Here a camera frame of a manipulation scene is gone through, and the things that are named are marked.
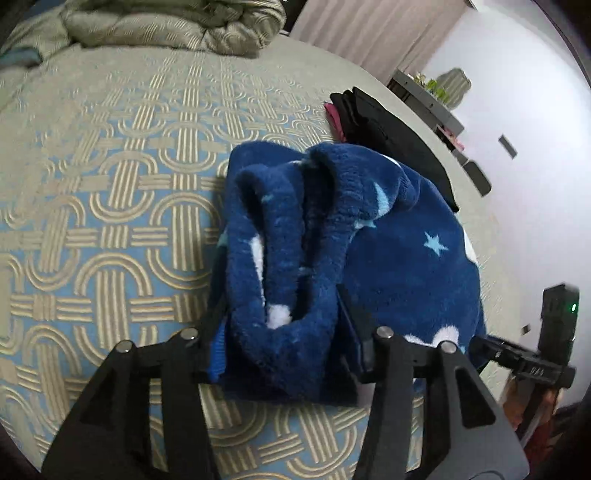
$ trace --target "bed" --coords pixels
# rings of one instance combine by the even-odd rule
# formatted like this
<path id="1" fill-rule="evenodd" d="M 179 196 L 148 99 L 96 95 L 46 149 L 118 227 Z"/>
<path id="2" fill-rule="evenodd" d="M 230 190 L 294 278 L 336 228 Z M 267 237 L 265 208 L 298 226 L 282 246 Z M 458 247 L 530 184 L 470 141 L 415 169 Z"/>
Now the bed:
<path id="1" fill-rule="evenodd" d="M 119 340 L 161 342 L 203 314 L 232 148 L 333 141 L 323 101 L 352 86 L 445 166 L 478 255 L 488 329 L 518 336 L 517 291 L 483 199 L 427 125 L 350 62 L 283 36 L 250 59 L 75 44 L 15 87 L 17 76 L 0 74 L 11 88 L 0 111 L 0 421 L 35 466 Z M 496 396 L 505 378 L 483 373 Z M 224 478 L 352 475 L 368 408 L 201 394 Z M 420 461 L 421 402 L 409 468 Z M 151 404 L 154 462 L 165 468 L 157 382 Z"/>

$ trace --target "white wall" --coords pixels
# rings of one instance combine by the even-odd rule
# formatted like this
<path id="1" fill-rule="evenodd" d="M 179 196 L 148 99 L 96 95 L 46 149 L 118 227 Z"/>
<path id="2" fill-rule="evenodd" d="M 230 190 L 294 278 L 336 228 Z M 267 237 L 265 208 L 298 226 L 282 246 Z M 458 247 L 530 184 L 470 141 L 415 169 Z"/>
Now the white wall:
<path id="1" fill-rule="evenodd" d="M 454 113 L 466 127 L 465 153 L 492 183 L 486 201 L 521 285 L 515 321 L 533 328 L 524 345 L 537 344 L 544 288 L 566 281 L 581 290 L 568 404 L 591 381 L 591 89 L 535 4 L 495 2 L 468 11 L 424 73 L 461 67 L 472 81 Z M 514 160 L 501 134 L 518 151 Z"/>

